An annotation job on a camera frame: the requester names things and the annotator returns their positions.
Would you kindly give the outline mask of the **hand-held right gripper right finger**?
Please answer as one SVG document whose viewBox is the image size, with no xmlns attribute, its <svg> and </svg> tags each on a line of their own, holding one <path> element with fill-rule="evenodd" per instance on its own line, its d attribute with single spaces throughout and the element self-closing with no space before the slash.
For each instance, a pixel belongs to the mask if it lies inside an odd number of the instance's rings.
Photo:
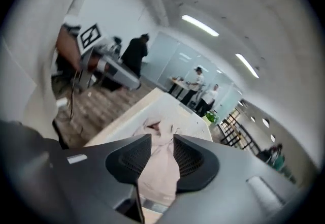
<svg viewBox="0 0 325 224">
<path fill-rule="evenodd" d="M 285 223 L 299 190 L 255 156 L 207 140 L 174 136 L 176 199 L 159 223 Z"/>
</svg>

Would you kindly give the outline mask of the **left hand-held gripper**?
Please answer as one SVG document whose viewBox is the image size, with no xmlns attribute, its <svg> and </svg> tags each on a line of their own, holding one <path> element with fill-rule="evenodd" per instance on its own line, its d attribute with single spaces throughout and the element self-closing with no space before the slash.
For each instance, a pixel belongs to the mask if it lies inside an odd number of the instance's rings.
<svg viewBox="0 0 325 224">
<path fill-rule="evenodd" d="M 129 90 L 141 86 L 139 77 L 119 62 L 119 37 L 107 36 L 95 23 L 82 28 L 77 35 L 81 55 L 79 83 L 85 88 L 94 84 L 113 90 L 126 87 Z"/>
</svg>

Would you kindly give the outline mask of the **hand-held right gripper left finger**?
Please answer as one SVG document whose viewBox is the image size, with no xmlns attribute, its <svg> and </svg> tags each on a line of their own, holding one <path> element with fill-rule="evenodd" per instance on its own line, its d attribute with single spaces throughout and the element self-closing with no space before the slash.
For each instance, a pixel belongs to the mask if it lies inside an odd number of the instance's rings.
<svg viewBox="0 0 325 224">
<path fill-rule="evenodd" d="M 151 135 L 63 150 L 50 146 L 50 162 L 69 200 L 81 208 L 141 207 L 138 179 L 151 149 Z"/>
</svg>

